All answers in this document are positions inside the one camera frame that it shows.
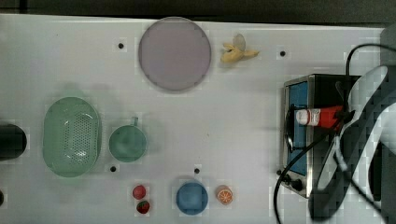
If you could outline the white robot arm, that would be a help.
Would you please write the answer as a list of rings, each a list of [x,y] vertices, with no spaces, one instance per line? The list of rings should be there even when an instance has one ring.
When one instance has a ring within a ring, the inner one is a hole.
[[[361,76],[348,92],[347,111],[352,119],[332,140],[330,154],[336,163],[332,178],[325,187],[311,191],[308,209],[312,220],[323,222],[336,215],[350,186],[382,221],[395,220],[393,209],[373,202],[355,181],[356,173],[368,173],[364,163],[374,158],[378,145],[395,150],[395,85],[395,68],[383,65]]]

